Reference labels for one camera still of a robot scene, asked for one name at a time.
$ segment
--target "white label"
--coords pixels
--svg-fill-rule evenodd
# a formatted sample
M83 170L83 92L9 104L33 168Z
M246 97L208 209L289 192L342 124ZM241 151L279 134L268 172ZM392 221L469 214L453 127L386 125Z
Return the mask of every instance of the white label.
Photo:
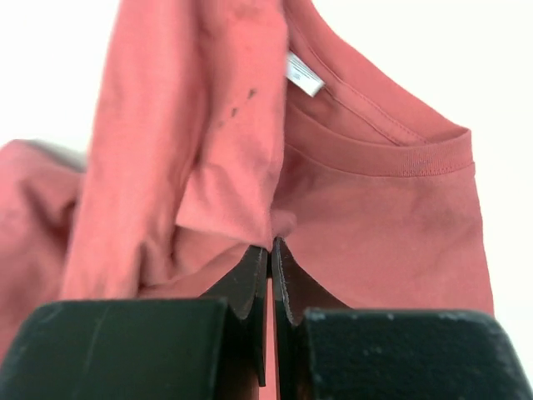
M287 56L286 77L311 97L324 86L324 81L293 52Z

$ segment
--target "red fabric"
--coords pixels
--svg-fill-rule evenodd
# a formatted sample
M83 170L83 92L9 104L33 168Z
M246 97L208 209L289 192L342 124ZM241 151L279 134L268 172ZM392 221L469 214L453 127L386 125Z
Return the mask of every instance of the red fabric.
M354 308L493 313L470 131L311 0L123 0L88 165L0 151L0 358L43 302L196 296L277 235Z

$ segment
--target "neckline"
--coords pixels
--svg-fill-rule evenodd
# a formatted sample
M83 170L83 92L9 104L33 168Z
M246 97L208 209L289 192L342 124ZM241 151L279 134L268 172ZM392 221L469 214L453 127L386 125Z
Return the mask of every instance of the neckline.
M473 163L471 132L393 82L321 17L312 0L285 0L290 48L326 83L328 96L394 143L363 142L321 126L287 101L286 143L317 163L369 176L420 177Z

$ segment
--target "garment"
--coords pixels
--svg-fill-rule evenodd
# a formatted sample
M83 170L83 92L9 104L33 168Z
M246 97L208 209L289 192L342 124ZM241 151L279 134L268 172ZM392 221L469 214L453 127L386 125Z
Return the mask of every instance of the garment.
M0 152L0 358L40 303L197 296L275 236L351 307L493 313L474 174L471 132L311 0L123 0L83 179Z

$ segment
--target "white background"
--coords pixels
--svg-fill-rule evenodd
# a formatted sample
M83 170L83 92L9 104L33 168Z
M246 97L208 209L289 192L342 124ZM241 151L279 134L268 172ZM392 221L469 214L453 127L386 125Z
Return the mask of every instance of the white background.
M314 3L387 75L472 129L496 314L533 381L533 2ZM38 138L83 157L117 5L0 0L0 144Z

